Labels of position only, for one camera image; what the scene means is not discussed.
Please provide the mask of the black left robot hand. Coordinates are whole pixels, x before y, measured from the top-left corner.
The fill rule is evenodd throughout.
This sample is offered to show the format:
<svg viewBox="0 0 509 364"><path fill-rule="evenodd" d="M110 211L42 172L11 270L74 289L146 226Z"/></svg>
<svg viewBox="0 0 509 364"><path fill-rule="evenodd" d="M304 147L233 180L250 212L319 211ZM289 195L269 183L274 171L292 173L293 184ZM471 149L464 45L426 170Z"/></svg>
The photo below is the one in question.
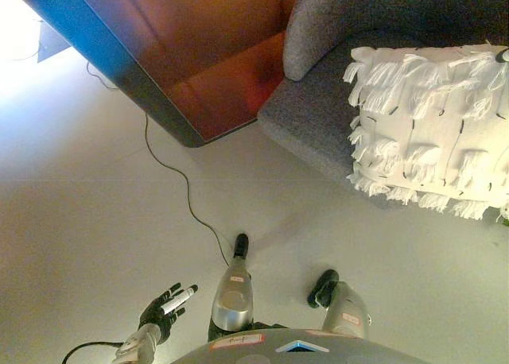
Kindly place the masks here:
<svg viewBox="0 0 509 364"><path fill-rule="evenodd" d="M177 282L156 297L143 311L138 328L154 324L159 329L157 345L164 343L170 336L171 327L178 317L185 313L184 303L198 291L198 285L182 288Z"/></svg>

